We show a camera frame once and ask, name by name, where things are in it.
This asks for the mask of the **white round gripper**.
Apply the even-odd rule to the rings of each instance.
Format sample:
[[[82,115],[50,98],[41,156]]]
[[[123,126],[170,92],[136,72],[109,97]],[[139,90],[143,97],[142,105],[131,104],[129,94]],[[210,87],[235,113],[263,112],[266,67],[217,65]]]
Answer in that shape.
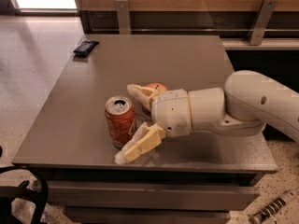
[[[188,93],[183,90],[148,91],[146,86],[129,84],[127,90],[143,107],[151,111],[155,123],[143,122],[133,137],[115,155],[115,163],[123,165],[155,149],[168,137],[189,135],[192,130]]]

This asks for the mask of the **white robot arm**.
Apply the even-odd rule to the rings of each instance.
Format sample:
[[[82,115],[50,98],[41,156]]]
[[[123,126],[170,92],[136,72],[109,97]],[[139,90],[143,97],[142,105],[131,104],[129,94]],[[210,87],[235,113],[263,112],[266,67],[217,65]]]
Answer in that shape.
[[[117,164],[138,159],[166,137],[190,133],[251,136],[270,125],[299,141],[299,93],[257,72],[234,72],[223,88],[159,92],[129,84],[127,90],[151,113],[153,124],[140,125],[115,155]]]

